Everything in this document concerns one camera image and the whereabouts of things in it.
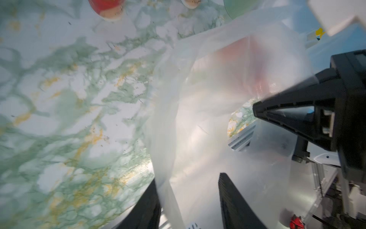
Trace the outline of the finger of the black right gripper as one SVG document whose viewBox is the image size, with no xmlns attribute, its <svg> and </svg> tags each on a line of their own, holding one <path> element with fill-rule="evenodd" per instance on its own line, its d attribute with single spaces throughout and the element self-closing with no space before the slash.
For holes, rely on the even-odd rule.
<svg viewBox="0 0 366 229">
<path fill-rule="evenodd" d="M 334 68 L 253 105 L 254 116 L 282 127 L 325 150 L 336 150 L 336 100 L 342 90 Z"/>
</svg>

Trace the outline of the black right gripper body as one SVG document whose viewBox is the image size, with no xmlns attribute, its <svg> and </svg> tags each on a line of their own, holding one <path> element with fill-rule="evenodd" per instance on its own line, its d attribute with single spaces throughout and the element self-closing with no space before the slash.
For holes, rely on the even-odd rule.
<svg viewBox="0 0 366 229">
<path fill-rule="evenodd" d="M 333 55 L 344 92 L 336 101 L 337 151 L 343 176 L 353 182 L 366 182 L 366 51 Z"/>
</svg>

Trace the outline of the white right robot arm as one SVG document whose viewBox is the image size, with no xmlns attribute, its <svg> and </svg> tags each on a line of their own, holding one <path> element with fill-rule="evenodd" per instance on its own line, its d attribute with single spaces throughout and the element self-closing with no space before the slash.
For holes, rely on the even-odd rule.
<svg viewBox="0 0 366 229">
<path fill-rule="evenodd" d="M 333 55 L 318 82 L 253 105 L 254 116 L 296 134 L 293 159 L 336 167 L 343 219 L 366 226 L 366 52 Z"/>
</svg>

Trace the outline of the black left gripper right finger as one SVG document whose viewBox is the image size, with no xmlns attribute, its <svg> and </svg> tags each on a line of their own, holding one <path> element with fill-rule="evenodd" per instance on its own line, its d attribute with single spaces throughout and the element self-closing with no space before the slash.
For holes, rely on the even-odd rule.
<svg viewBox="0 0 366 229">
<path fill-rule="evenodd" d="M 219 197 L 225 229 L 265 229 L 226 173 L 220 173 Z"/>
</svg>

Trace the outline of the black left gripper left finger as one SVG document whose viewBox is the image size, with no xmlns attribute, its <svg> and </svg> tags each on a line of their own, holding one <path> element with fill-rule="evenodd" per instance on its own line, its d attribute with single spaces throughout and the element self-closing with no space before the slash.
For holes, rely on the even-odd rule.
<svg viewBox="0 0 366 229">
<path fill-rule="evenodd" d="M 117 229 L 158 229 L 161 204 L 156 190 L 155 179 Z"/>
</svg>

